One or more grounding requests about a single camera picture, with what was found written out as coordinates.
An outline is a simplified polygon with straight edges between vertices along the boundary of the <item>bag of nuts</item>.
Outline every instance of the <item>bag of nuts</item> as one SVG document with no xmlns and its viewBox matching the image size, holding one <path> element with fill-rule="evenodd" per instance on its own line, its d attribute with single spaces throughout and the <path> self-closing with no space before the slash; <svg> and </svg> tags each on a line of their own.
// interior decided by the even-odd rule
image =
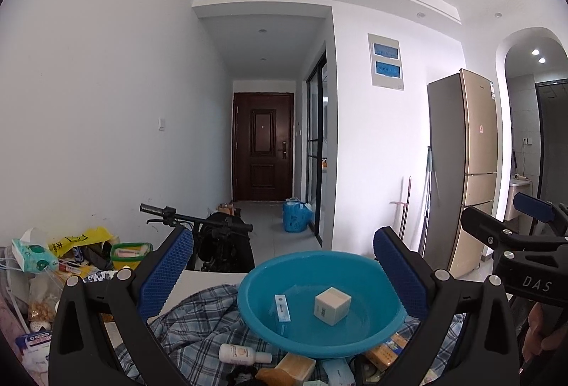
<svg viewBox="0 0 568 386">
<path fill-rule="evenodd" d="M 62 291 L 63 284 L 52 271 L 46 269 L 36 274 L 29 284 L 29 321 L 51 324 Z"/>
</svg>

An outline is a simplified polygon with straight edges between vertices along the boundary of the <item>wooden door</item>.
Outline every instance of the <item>wooden door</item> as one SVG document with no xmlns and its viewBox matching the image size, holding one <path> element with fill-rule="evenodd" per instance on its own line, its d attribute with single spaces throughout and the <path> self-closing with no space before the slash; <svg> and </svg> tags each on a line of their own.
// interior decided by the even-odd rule
<svg viewBox="0 0 568 386">
<path fill-rule="evenodd" d="M 292 196 L 293 93 L 235 93 L 234 200 Z"/>
</svg>

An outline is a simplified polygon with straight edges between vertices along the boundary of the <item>white bottle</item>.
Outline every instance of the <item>white bottle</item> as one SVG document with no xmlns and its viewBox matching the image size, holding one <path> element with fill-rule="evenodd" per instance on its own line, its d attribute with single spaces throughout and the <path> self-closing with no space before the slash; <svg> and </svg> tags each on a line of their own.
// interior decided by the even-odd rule
<svg viewBox="0 0 568 386">
<path fill-rule="evenodd" d="M 269 364 L 272 362 L 272 354 L 257 353 L 251 347 L 236 344 L 221 344 L 219 360 L 233 365 Z"/>
</svg>

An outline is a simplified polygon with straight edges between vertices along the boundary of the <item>refrigerator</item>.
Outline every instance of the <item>refrigerator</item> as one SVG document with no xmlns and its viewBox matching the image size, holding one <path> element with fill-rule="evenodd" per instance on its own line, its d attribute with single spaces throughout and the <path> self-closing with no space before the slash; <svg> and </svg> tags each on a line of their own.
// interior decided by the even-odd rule
<svg viewBox="0 0 568 386">
<path fill-rule="evenodd" d="M 432 182 L 424 259 L 461 277 L 478 267 L 484 245 L 459 219 L 467 206 L 491 214 L 497 182 L 497 110 L 493 84 L 459 73 L 428 84 Z"/>
</svg>

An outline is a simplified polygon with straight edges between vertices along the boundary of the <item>door handle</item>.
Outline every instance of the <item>door handle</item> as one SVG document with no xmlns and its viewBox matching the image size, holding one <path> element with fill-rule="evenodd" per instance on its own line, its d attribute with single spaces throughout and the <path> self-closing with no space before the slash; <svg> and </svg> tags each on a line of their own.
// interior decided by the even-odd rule
<svg viewBox="0 0 568 386">
<path fill-rule="evenodd" d="M 282 149 L 278 149 L 278 152 L 282 152 L 282 158 L 286 160 L 286 141 L 282 141 Z"/>
</svg>

